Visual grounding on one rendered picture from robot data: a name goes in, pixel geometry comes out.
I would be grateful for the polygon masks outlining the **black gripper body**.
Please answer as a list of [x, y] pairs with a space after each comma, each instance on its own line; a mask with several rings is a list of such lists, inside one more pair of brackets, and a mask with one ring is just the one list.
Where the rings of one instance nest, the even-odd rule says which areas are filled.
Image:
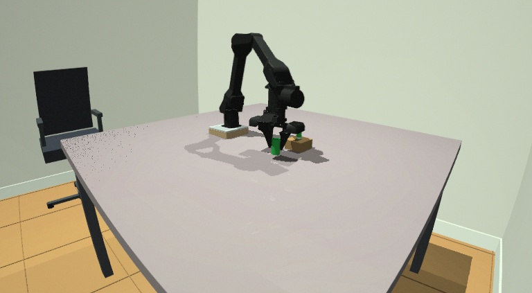
[[[287, 109], [287, 106], [285, 105], [272, 105], [268, 103], [268, 107], [266, 107], [266, 110], [268, 110], [268, 113], [273, 114], [273, 111], [278, 112], [278, 115], [281, 119], [281, 125], [278, 127], [283, 128], [283, 132], [288, 132], [291, 134], [300, 134], [305, 131], [305, 124], [303, 122], [293, 121], [291, 123], [285, 123], [287, 121], [287, 118], [285, 117], [285, 110]], [[249, 119], [249, 126], [257, 127], [258, 123], [257, 120], [261, 116], [255, 116], [251, 117]]]

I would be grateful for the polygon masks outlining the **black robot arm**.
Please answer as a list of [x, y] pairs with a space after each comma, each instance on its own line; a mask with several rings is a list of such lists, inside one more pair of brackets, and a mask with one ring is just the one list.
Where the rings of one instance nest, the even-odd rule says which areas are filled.
[[[288, 67], [272, 53], [260, 33], [235, 33], [231, 38], [233, 50], [233, 65], [231, 71], [230, 86], [224, 95], [220, 105], [220, 112], [224, 114], [222, 127], [240, 127], [238, 112], [242, 112], [244, 99], [241, 92], [242, 77], [245, 72], [247, 56], [254, 49], [256, 55], [263, 64], [263, 73], [268, 85], [268, 103], [272, 105], [285, 105], [300, 108], [303, 105], [304, 96], [299, 90], [300, 86], [295, 83]], [[229, 109], [229, 110], [228, 110]], [[278, 112], [273, 114], [263, 111], [263, 115], [257, 120], [259, 130], [272, 131], [281, 124]]]

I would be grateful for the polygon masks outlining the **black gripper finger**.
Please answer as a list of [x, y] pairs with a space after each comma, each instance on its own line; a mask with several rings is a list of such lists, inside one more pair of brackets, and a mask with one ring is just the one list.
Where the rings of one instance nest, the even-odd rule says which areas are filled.
[[288, 133], [288, 132], [279, 132], [279, 134], [281, 135], [281, 142], [280, 142], [280, 150], [283, 150], [289, 136], [291, 135], [291, 133]]
[[261, 132], [264, 134], [268, 147], [271, 148], [272, 146], [272, 137], [273, 137], [273, 130], [267, 131], [267, 130], [261, 130]]

